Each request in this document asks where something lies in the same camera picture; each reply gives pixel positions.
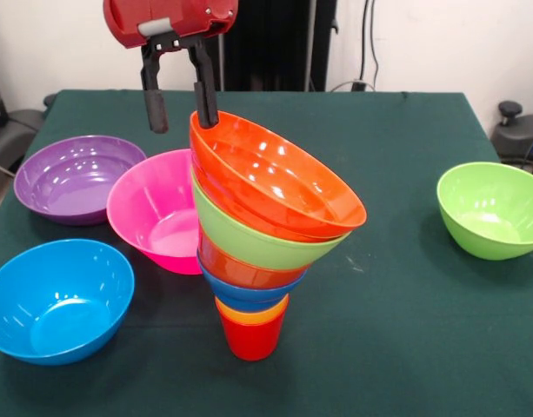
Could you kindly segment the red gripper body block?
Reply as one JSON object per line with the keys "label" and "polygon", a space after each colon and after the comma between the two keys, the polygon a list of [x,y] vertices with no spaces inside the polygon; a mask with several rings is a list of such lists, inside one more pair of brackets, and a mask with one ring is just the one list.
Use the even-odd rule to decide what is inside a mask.
{"label": "red gripper body block", "polygon": [[181,37],[216,36],[230,29],[237,0],[116,0],[103,2],[103,15],[112,36],[125,48],[144,46],[151,36],[170,31]]}

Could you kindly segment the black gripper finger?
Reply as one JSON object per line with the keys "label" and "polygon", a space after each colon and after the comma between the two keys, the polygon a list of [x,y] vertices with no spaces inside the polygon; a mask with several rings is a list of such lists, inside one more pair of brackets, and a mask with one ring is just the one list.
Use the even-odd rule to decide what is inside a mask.
{"label": "black gripper finger", "polygon": [[213,64],[202,42],[189,47],[189,56],[197,74],[194,91],[199,124],[204,129],[211,129],[218,124]]}
{"label": "black gripper finger", "polygon": [[160,53],[148,43],[141,48],[143,67],[141,81],[150,129],[164,134],[169,129],[167,112],[162,92],[158,86],[157,75],[160,70]]}

